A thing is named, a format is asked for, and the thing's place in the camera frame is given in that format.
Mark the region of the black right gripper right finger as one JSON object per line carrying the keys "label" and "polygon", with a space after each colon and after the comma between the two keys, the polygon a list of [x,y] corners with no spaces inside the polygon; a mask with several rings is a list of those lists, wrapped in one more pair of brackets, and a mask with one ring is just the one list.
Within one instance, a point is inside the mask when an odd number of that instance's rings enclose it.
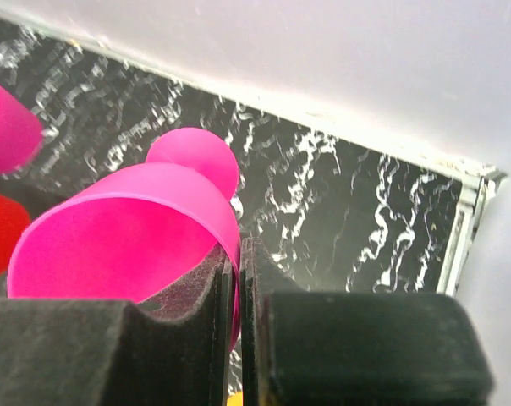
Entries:
{"label": "black right gripper right finger", "polygon": [[240,260],[245,404],[488,403],[492,372],[454,298],[308,291],[256,238]]}

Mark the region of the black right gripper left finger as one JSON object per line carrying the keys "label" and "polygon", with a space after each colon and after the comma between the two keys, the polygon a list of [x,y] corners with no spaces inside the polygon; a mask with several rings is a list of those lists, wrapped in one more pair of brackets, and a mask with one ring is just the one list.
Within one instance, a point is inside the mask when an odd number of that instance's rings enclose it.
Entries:
{"label": "black right gripper left finger", "polygon": [[0,298],[0,405],[222,405],[234,272],[220,248],[143,304]]}

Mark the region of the magenta plastic wine glass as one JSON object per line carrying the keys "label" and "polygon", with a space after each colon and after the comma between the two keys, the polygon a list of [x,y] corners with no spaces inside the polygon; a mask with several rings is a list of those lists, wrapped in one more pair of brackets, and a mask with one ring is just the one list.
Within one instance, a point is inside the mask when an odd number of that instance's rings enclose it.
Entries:
{"label": "magenta plastic wine glass", "polygon": [[30,162],[42,142],[39,119],[0,86],[0,174]]}

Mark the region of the red plastic wine glass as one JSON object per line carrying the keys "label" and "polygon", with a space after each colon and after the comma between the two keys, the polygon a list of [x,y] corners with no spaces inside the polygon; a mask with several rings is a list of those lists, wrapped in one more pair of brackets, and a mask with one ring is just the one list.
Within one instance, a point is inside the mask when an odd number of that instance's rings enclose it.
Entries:
{"label": "red plastic wine glass", "polygon": [[20,203],[0,195],[0,274],[7,270],[14,247],[29,224],[30,214]]}

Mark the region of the orange plastic wine glass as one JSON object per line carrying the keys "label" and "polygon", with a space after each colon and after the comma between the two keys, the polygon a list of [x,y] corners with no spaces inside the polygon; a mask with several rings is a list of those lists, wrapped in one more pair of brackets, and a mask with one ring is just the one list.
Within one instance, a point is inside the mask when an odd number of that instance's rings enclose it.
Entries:
{"label": "orange plastic wine glass", "polygon": [[232,394],[226,403],[227,406],[243,406],[243,393],[237,392]]}

